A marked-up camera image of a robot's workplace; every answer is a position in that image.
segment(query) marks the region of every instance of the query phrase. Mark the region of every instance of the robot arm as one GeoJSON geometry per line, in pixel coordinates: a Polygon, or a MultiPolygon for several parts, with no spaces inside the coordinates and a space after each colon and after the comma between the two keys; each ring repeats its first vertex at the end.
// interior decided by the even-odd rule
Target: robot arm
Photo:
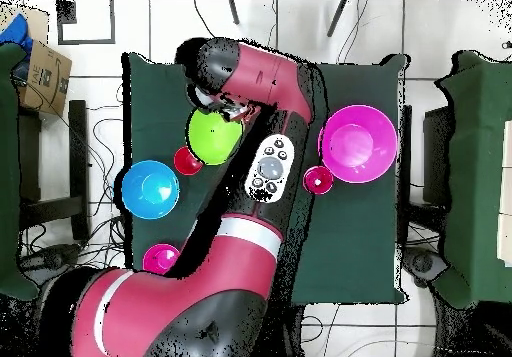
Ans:
{"type": "Polygon", "coordinates": [[[249,357],[258,336],[312,120],[310,70],[226,38],[186,62],[195,63],[185,66],[189,79],[227,111],[261,110],[198,215],[174,278],[109,269],[88,279],[76,296],[73,357],[249,357]],[[186,272],[192,258],[199,267],[186,272]]]}

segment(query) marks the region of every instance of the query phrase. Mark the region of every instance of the table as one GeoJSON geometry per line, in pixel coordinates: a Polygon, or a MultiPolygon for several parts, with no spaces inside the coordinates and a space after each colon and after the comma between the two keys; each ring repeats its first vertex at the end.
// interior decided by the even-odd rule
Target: table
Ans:
{"type": "MultiPolygon", "coordinates": [[[[124,140],[131,143],[132,152],[127,163],[153,159],[174,169],[172,158],[185,145],[185,123],[193,109],[182,67],[150,64],[137,54],[130,54],[128,61],[131,111],[125,115],[131,117],[131,129],[125,130],[124,140]]],[[[316,89],[317,118],[310,128],[303,170],[319,162],[316,141],[327,116],[346,105],[372,105],[397,125],[398,73],[405,62],[405,56],[398,55],[386,57],[380,65],[318,65],[327,102],[323,90],[316,89]]],[[[142,256],[151,245],[183,244],[218,174],[218,168],[205,166],[193,177],[179,175],[180,201],[169,215],[154,221],[133,219],[135,269],[141,269],[142,256]]],[[[272,294],[296,304],[402,302],[393,284],[395,232],[393,169],[369,184],[338,182],[322,197],[314,198],[299,187],[288,229],[292,239],[282,246],[272,294]],[[310,210],[308,232],[304,213],[310,210]]]]}

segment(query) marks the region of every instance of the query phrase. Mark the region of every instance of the small red bowl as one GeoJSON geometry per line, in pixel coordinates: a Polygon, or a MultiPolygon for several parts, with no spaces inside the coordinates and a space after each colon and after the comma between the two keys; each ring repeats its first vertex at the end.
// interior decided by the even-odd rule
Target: small red bowl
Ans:
{"type": "Polygon", "coordinates": [[[182,175],[191,176],[201,170],[203,163],[196,159],[185,145],[174,154],[174,167],[182,175]]]}
{"type": "Polygon", "coordinates": [[[325,194],[332,187],[334,176],[325,166],[313,166],[306,170],[302,179],[302,186],[315,195],[325,194]]]}

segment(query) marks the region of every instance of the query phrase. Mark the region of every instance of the magenta bowl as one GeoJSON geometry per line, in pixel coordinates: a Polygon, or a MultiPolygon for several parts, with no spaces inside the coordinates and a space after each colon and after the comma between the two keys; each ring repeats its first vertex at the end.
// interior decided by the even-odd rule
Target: magenta bowl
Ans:
{"type": "Polygon", "coordinates": [[[148,251],[146,251],[146,254],[144,254],[144,258],[142,259],[142,270],[163,275],[174,266],[179,255],[179,250],[172,245],[153,245],[148,251]]]}
{"type": "Polygon", "coordinates": [[[370,182],[386,173],[397,147],[393,123],[381,111],[365,105],[338,110],[318,136],[324,166],[350,183],[370,182]]]}

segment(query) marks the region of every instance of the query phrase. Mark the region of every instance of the table leg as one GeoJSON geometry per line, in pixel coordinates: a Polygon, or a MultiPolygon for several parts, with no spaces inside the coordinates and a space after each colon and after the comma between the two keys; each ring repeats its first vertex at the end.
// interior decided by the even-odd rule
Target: table leg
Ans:
{"type": "Polygon", "coordinates": [[[235,0],[229,0],[229,7],[231,8],[231,14],[233,15],[233,22],[235,25],[239,25],[240,19],[238,18],[238,13],[236,11],[235,0]]]}
{"type": "Polygon", "coordinates": [[[327,32],[327,37],[330,38],[336,29],[336,25],[338,24],[338,20],[340,19],[341,13],[347,4],[347,0],[341,0],[338,4],[338,8],[334,13],[334,17],[332,18],[331,26],[329,27],[329,31],[327,32]]]}

